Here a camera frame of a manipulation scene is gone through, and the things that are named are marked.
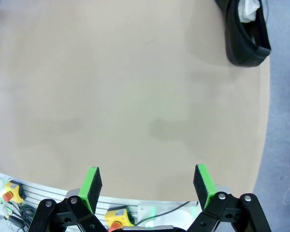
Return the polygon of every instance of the beige table surface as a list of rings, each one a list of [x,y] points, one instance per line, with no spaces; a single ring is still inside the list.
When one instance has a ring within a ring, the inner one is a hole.
[[[263,150],[269,60],[231,65],[214,0],[0,1],[0,172],[101,195],[195,200],[196,163],[235,196]]]

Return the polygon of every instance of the screw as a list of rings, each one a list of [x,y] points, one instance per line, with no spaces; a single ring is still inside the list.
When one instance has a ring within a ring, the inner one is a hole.
[[[218,197],[219,197],[219,199],[221,199],[221,200],[226,199],[226,196],[225,196],[223,193],[220,193],[220,194],[218,195]]]
[[[72,199],[71,199],[71,203],[72,204],[75,204],[77,202],[77,198],[76,197],[73,197]]]
[[[245,201],[247,201],[247,202],[251,201],[251,197],[249,197],[249,196],[245,196],[244,199],[245,199]]]
[[[52,205],[52,202],[51,201],[47,201],[46,202],[46,207],[50,207]]]

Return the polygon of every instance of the blue floor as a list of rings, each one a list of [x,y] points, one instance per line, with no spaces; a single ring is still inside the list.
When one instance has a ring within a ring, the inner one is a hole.
[[[254,193],[272,231],[290,232],[290,0],[268,0],[268,5],[270,109]]]

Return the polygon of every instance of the red button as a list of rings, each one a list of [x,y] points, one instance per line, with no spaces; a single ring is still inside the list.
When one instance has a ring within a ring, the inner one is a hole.
[[[9,202],[10,199],[13,198],[13,194],[11,192],[7,192],[2,197],[3,197],[3,199],[4,199],[5,202]]]

